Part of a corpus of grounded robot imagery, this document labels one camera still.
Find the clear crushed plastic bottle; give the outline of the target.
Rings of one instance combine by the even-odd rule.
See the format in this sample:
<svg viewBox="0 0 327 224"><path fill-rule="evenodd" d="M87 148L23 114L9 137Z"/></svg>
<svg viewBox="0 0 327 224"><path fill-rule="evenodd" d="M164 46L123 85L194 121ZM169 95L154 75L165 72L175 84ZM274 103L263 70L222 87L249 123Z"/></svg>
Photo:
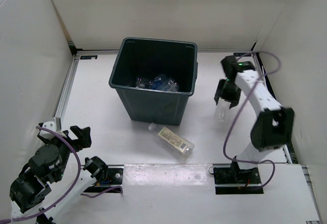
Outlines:
<svg viewBox="0 0 327 224"><path fill-rule="evenodd" d="M215 119L220 123L227 122L229 118L229 107L230 107L230 102L224 99L219 99L214 114Z"/></svg>

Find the large clear labelled bottle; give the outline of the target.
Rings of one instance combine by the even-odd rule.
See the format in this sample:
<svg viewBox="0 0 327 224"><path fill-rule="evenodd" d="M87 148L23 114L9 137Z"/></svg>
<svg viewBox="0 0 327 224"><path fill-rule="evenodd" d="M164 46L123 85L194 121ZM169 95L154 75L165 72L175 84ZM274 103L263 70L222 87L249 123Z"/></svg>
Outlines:
<svg viewBox="0 0 327 224"><path fill-rule="evenodd" d="M193 152L195 145L189 140L177 135L168 127L151 123L149 131L155 135L156 141L160 142L172 154L186 160Z"/></svg>

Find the blue label plastic bottle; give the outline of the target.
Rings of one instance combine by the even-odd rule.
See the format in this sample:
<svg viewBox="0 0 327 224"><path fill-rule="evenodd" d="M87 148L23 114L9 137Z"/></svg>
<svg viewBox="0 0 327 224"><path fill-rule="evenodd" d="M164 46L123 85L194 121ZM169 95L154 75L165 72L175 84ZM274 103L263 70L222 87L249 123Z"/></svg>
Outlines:
<svg viewBox="0 0 327 224"><path fill-rule="evenodd" d="M179 84L165 74L160 74L152 80L152 89L157 91L177 92Z"/></svg>

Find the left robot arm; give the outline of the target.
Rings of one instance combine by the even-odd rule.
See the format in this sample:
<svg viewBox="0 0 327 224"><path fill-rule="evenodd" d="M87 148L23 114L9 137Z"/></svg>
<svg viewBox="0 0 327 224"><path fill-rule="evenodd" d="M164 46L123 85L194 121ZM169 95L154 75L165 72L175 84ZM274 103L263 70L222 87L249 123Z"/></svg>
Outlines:
<svg viewBox="0 0 327 224"><path fill-rule="evenodd" d="M76 136L61 131L54 122L36 126L37 137L43 142L35 154L23 166L22 171L10 186L11 218L8 222L55 223L56 215L68 207L84 190L108 179L108 167L97 156L86 158L82 164L78 152L91 146L90 127L71 126ZM77 161L77 175L73 182L50 205L43 206L51 192L50 185L62 180L69 157Z"/></svg>

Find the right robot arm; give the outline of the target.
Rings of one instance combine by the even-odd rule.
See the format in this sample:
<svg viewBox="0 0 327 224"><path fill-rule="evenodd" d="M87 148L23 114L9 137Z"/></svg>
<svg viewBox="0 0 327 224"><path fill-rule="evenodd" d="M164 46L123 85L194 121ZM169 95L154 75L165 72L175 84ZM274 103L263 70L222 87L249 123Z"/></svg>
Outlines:
<svg viewBox="0 0 327 224"><path fill-rule="evenodd" d="M233 158L227 155L231 165L216 168L214 174L223 184L246 184L254 176L257 165L267 162L268 154L291 141L294 110L283 107L270 94L250 61L239 62L236 56L230 55L221 60L221 65L225 78L220 79L214 96L219 119L225 119L244 94L244 102L252 106L256 121L247 147Z"/></svg>

